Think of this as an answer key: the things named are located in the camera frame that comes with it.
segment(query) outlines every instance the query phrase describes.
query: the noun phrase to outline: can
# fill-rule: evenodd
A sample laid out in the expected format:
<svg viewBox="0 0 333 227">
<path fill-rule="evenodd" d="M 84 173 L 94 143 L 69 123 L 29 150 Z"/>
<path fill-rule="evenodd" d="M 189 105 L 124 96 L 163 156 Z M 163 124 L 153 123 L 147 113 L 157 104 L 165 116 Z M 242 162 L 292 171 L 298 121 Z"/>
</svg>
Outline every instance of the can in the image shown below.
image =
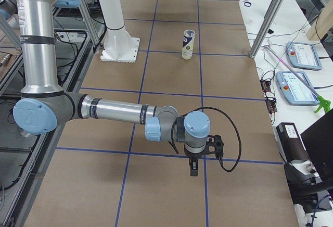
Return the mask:
<svg viewBox="0 0 333 227">
<path fill-rule="evenodd" d="M 191 59 L 192 58 L 195 36 L 196 36 L 195 31 L 193 31 L 191 29 L 186 29 L 184 31 L 183 50 L 182 50 L 182 58 L 183 59 Z"/>
</svg>

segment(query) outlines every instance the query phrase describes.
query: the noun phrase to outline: white stand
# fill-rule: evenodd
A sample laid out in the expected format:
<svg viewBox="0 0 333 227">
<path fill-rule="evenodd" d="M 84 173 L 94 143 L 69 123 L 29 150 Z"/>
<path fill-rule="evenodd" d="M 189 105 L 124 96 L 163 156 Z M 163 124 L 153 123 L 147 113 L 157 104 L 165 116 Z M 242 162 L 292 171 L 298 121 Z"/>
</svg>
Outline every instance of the white stand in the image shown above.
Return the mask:
<svg viewBox="0 0 333 227">
<path fill-rule="evenodd" d="M 102 61 L 135 62 L 140 44 L 126 31 L 120 0 L 99 0 L 108 31 Z"/>
</svg>

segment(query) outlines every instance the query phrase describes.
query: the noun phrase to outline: blue joint cap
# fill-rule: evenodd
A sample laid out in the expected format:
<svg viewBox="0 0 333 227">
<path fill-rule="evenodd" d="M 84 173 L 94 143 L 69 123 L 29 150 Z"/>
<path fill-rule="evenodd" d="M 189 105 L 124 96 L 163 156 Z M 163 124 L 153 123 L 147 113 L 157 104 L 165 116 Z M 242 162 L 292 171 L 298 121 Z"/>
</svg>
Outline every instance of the blue joint cap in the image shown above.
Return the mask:
<svg viewBox="0 0 333 227">
<path fill-rule="evenodd" d="M 59 8 L 78 8 L 81 6 L 81 0 L 57 0 L 54 6 Z"/>
<path fill-rule="evenodd" d="M 32 134 L 43 134 L 57 127 L 57 117 L 43 102 L 24 98 L 13 109 L 14 119 L 19 127 Z"/>
<path fill-rule="evenodd" d="M 193 111 L 184 119 L 186 132 L 195 138 L 207 137 L 210 132 L 210 120 L 208 116 L 200 111 Z"/>
<path fill-rule="evenodd" d="M 10 18 L 10 14 L 7 11 L 0 9 L 0 15 L 5 19 L 8 20 Z"/>
<path fill-rule="evenodd" d="M 145 125 L 146 139 L 149 141 L 161 141 L 161 126 L 157 117 L 149 118 Z"/>
</svg>

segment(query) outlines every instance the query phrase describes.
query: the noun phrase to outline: brown table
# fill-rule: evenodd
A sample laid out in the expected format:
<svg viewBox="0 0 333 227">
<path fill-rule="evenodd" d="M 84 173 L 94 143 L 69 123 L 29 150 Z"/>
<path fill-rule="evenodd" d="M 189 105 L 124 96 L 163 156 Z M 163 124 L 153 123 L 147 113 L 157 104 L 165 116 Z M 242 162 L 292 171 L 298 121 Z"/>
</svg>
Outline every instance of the brown table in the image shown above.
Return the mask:
<svg viewBox="0 0 333 227">
<path fill-rule="evenodd" d="M 224 172 L 213 156 L 189 176 L 188 160 L 144 127 L 107 120 L 66 124 L 25 226 L 298 226 L 255 63 L 236 0 L 121 0 L 126 28 L 140 37 L 136 63 L 92 60 L 82 93 L 183 114 L 224 110 L 239 128 L 241 162 Z M 181 59 L 183 31 L 195 54 Z M 228 121 L 210 111 L 225 166 L 238 154 Z"/>
</svg>

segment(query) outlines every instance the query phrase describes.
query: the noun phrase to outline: label sticker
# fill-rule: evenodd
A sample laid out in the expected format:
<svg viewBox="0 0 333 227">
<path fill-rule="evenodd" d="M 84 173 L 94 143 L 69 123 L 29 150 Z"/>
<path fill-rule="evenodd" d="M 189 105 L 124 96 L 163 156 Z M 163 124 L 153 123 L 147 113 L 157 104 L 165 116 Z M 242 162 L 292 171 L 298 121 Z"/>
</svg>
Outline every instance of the label sticker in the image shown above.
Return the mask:
<svg viewBox="0 0 333 227">
<path fill-rule="evenodd" d="M 27 26 L 27 19 L 25 17 L 25 7 L 23 3 L 17 4 L 17 12 L 19 15 L 20 28 L 25 28 Z"/>
<path fill-rule="evenodd" d="M 286 131 L 290 138 L 297 138 L 297 133 L 296 133 L 295 127 L 293 127 L 293 125 L 287 124 Z"/>
</svg>

